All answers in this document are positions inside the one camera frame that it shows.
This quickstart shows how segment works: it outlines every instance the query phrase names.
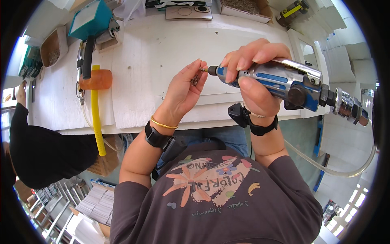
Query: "forearm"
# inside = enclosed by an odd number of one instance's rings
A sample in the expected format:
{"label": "forearm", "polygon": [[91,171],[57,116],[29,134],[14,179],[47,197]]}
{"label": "forearm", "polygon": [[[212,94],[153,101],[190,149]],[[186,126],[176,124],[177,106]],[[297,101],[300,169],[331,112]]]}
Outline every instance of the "forearm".
{"label": "forearm", "polygon": [[[163,105],[157,109],[153,117],[156,121],[165,125],[176,123],[170,121],[170,116]],[[152,121],[150,121],[150,126],[162,135],[173,135],[174,133],[174,130],[158,126]],[[145,137],[145,130],[142,130],[126,150],[119,174],[119,182],[133,181],[148,188],[151,187],[150,173],[161,157],[162,149],[150,145]]]}
{"label": "forearm", "polygon": [[[269,126],[273,120],[274,117],[257,118],[251,116],[253,124],[264,127]],[[265,167],[268,167],[278,157],[288,155],[279,126],[277,130],[272,130],[263,136],[257,136],[251,133],[250,138],[255,152],[255,160]]]}

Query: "blue jeans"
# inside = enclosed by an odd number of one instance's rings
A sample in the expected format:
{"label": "blue jeans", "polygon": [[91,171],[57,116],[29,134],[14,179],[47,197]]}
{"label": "blue jeans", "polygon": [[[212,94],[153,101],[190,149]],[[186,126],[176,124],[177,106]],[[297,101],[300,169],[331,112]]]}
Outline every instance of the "blue jeans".
{"label": "blue jeans", "polygon": [[[249,156],[244,128],[241,128],[238,125],[194,130],[177,130],[173,136],[184,137],[188,146],[202,142],[211,142],[210,138],[215,137],[223,141],[226,146],[238,151],[243,157]],[[157,168],[162,164],[163,161],[160,158],[157,162]]]}

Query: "black wristband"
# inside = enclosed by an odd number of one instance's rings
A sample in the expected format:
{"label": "black wristband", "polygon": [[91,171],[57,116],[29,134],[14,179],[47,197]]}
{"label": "black wristband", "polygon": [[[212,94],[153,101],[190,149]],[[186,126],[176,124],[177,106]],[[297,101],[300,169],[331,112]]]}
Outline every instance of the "black wristband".
{"label": "black wristband", "polygon": [[254,125],[252,121],[249,119],[249,127],[250,127],[250,132],[254,135],[258,136],[263,136],[264,134],[272,131],[273,129],[277,130],[278,129],[278,116],[275,115],[275,118],[273,119],[272,124],[270,124],[267,127],[262,127],[260,125]]}
{"label": "black wristband", "polygon": [[145,126],[145,140],[155,148],[165,150],[166,146],[172,140],[172,136],[162,135],[155,128],[150,126],[150,121]]}
{"label": "black wristband", "polygon": [[241,127],[246,128],[247,125],[250,127],[250,131],[254,135],[262,136],[271,130],[278,129],[278,116],[275,115],[275,118],[271,125],[267,127],[262,127],[259,125],[254,125],[250,120],[249,111],[244,108],[241,103],[236,103],[228,108],[229,116]]}

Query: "cable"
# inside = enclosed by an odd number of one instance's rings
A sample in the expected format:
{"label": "cable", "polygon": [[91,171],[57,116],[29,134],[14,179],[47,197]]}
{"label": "cable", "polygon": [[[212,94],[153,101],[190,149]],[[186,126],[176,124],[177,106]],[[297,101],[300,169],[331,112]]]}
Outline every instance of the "cable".
{"label": "cable", "polygon": [[[369,119],[369,125],[372,126],[372,122],[370,119]],[[374,142],[372,142],[372,149],[371,149],[370,156],[368,157],[366,163],[364,163],[362,167],[360,167],[359,169],[352,171],[352,172],[338,172],[338,171],[334,171],[334,170],[328,169],[328,168],[320,165],[316,161],[314,161],[311,158],[309,158],[308,156],[306,156],[304,153],[300,152],[298,149],[296,149],[293,145],[291,145],[286,140],[284,140],[284,143],[287,146],[289,146],[294,152],[296,152],[299,156],[306,159],[309,163],[311,163],[312,165],[314,165],[318,169],[325,171],[326,173],[328,173],[330,175],[339,176],[339,177],[346,177],[346,178],[352,178],[352,177],[358,176],[361,173],[363,173],[366,170],[366,168],[370,165],[372,159],[374,158],[375,152],[376,152],[376,146],[374,145]]]}
{"label": "cable", "polygon": [[[89,125],[89,127],[93,130],[93,125],[91,125],[91,123],[88,121],[88,119],[87,119],[87,115],[86,115],[86,113],[85,113],[85,108],[84,108],[84,106],[81,106],[81,108],[82,108],[82,111],[83,111],[83,115],[84,115],[84,119],[85,119],[85,121],[87,122],[87,124]],[[109,148],[111,148],[112,150],[114,150],[114,151],[116,151],[116,152],[121,152],[122,150],[123,150],[123,148],[121,148],[120,150],[118,150],[118,149],[116,149],[116,148],[114,148],[113,146],[111,146],[107,141],[106,141],[106,139],[104,139],[103,138],[103,142],[109,147]]]}
{"label": "cable", "polygon": [[252,158],[252,140],[250,140],[250,158]]}

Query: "yellow label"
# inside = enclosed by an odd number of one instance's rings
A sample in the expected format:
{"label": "yellow label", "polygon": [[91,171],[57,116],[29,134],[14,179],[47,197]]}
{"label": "yellow label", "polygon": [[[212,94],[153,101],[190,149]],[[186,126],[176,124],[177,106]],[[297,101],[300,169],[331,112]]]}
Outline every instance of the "yellow label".
{"label": "yellow label", "polygon": [[287,18],[288,16],[292,15],[296,11],[300,10],[302,7],[300,5],[296,6],[295,8],[291,9],[287,13],[283,14],[283,17]]}

